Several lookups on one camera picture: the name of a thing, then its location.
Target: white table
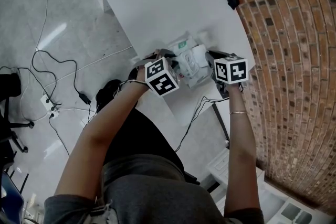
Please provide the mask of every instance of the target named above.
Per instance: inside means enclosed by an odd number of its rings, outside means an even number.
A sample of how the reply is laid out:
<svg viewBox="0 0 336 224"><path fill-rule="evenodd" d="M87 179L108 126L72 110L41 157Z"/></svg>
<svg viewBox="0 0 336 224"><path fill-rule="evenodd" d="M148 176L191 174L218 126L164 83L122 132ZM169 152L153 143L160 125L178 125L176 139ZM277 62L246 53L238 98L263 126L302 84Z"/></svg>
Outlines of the white table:
<svg viewBox="0 0 336 224"><path fill-rule="evenodd" d="M207 31L216 49L255 64L243 25L227 0L107 0L140 58L189 32L194 37ZM187 86L165 96L176 119L188 125L202 96L221 99L215 83L192 91ZM218 105L228 106L228 102Z"/></svg>

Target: bracelet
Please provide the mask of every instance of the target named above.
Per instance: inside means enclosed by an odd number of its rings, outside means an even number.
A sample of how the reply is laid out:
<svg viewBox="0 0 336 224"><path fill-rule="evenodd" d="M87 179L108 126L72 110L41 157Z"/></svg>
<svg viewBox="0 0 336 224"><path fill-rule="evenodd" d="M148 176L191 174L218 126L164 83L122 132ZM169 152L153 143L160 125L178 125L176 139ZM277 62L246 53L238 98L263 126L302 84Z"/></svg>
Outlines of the bracelet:
<svg viewBox="0 0 336 224"><path fill-rule="evenodd" d="M145 85L145 86L147 86L147 87L149 88L148 84L147 84L146 82L144 82L144 81L139 81L139 80L135 80L135 79L130 79L130 80L128 80L127 82L129 82L129 83L135 82L135 83L138 83L138 84Z"/></svg>
<svg viewBox="0 0 336 224"><path fill-rule="evenodd" d="M231 114L247 114L247 111L246 110L243 110L243 111L233 111L233 112L230 112L230 115Z"/></svg>

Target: power strip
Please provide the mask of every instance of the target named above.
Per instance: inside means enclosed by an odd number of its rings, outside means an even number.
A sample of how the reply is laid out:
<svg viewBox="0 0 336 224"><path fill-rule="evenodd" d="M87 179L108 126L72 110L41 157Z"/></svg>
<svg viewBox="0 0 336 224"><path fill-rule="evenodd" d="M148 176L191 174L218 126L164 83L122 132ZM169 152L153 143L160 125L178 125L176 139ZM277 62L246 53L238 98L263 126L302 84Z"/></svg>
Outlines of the power strip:
<svg viewBox="0 0 336 224"><path fill-rule="evenodd" d="M41 102L47 110L49 115L54 114L53 118L57 118L59 111L56 107L54 107L53 103L50 102L49 98L44 94L41 98Z"/></svg>

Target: fiducial marker cube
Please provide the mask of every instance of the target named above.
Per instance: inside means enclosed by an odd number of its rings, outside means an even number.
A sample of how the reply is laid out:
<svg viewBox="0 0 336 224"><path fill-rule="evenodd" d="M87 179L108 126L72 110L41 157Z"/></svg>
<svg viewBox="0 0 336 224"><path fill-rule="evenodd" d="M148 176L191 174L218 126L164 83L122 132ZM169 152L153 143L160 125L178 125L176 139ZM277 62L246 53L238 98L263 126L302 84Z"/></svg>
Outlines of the fiducial marker cube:
<svg viewBox="0 0 336 224"><path fill-rule="evenodd" d="M247 59L230 56L214 60L216 79L227 84L248 80Z"/></svg>
<svg viewBox="0 0 336 224"><path fill-rule="evenodd" d="M165 96L179 89L178 77L164 57L147 63L145 69L145 82L158 96Z"/></svg>

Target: person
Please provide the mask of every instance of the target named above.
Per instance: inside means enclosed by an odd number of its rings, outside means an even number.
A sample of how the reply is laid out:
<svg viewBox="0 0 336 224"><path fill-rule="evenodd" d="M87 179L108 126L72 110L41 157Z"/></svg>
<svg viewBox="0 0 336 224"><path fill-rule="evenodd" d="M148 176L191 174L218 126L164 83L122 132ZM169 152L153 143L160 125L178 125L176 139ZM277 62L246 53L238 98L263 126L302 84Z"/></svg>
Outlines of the person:
<svg viewBox="0 0 336 224"><path fill-rule="evenodd" d="M144 81L139 68L138 81ZM148 87L112 80L97 96L97 115L83 129L45 224L264 223L256 177L256 144L238 85L230 100L229 179L224 217L210 194L187 183L184 167L158 128L135 106Z"/></svg>

